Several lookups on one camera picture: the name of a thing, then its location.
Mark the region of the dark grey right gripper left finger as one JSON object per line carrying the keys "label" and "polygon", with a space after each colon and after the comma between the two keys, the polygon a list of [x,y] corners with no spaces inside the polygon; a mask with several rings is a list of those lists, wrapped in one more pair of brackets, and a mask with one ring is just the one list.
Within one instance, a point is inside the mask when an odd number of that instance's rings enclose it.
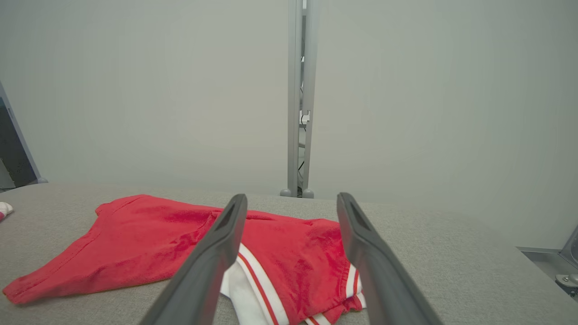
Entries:
{"label": "dark grey right gripper left finger", "polygon": [[231,198],[141,320],[141,325],[210,325],[225,271],[237,260],[247,197]]}

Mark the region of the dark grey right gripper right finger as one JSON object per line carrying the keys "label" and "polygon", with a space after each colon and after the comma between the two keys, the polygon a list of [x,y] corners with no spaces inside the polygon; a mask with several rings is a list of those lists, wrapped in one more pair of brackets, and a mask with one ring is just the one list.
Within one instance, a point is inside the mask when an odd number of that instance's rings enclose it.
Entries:
{"label": "dark grey right gripper right finger", "polygon": [[337,195],[345,255],[359,271],[371,325],[441,325],[409,272],[378,234],[354,197]]}

